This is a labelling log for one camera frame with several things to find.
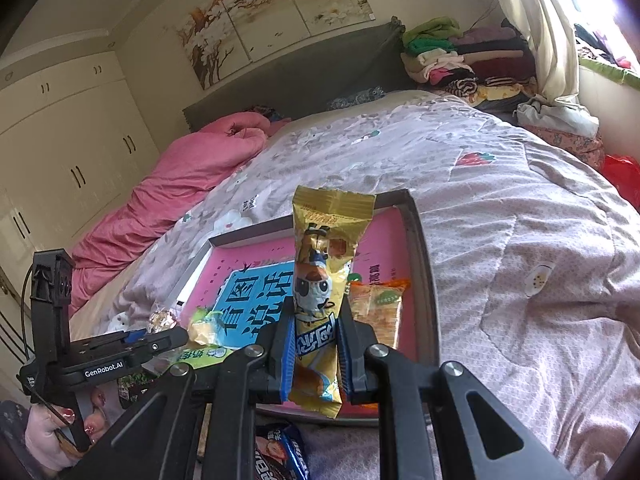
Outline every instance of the white bag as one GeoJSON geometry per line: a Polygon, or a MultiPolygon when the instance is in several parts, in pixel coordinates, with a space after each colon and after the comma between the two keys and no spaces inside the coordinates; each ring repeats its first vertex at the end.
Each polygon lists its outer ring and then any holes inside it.
{"type": "Polygon", "coordinates": [[[548,128],[568,134],[593,139],[598,133],[600,121],[587,108],[577,105],[572,108],[546,106],[538,101],[518,105],[518,124],[548,128]]]}

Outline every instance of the screw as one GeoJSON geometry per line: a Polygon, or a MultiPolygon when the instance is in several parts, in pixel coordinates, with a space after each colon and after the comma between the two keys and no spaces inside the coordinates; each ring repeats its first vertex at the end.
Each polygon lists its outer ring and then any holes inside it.
{"type": "Polygon", "coordinates": [[[465,369],[462,367],[462,365],[456,361],[449,361],[444,365],[444,371],[454,377],[460,377],[464,370],[465,369]]]}
{"type": "Polygon", "coordinates": [[[169,373],[174,377],[182,377],[189,373],[189,365],[187,363],[176,363],[169,368],[169,373]]]}
{"type": "Polygon", "coordinates": [[[389,355],[389,348],[382,343],[371,345],[367,350],[373,357],[386,357],[389,355]]]}
{"type": "Polygon", "coordinates": [[[264,354],[264,348],[260,345],[249,345],[244,348],[244,355],[247,357],[260,357],[264,354]]]}

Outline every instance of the green window sill edge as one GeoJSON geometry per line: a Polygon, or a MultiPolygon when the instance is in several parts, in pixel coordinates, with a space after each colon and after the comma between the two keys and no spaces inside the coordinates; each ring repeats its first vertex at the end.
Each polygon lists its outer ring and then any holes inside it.
{"type": "Polygon", "coordinates": [[[638,76],[634,72],[631,72],[631,70],[626,70],[625,68],[620,68],[619,66],[613,66],[608,63],[603,63],[601,61],[596,61],[595,59],[587,59],[584,57],[579,57],[578,63],[583,67],[586,67],[589,70],[593,70],[595,73],[606,77],[614,83],[627,85],[640,91],[640,76],[638,76]]]}

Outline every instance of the oreo package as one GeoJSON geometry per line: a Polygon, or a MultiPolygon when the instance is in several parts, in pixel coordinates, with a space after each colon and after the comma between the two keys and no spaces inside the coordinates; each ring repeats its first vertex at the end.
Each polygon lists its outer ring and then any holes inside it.
{"type": "Polygon", "coordinates": [[[292,424],[255,427],[255,480],[308,480],[305,447],[292,424]]]}

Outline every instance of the curtain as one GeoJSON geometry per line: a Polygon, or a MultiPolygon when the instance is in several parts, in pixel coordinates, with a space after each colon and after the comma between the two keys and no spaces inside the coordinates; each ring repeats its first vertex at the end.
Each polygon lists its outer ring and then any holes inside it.
{"type": "Polygon", "coordinates": [[[558,0],[498,1],[529,42],[540,94],[551,104],[571,106],[578,94],[578,55],[574,27],[558,0]]]}

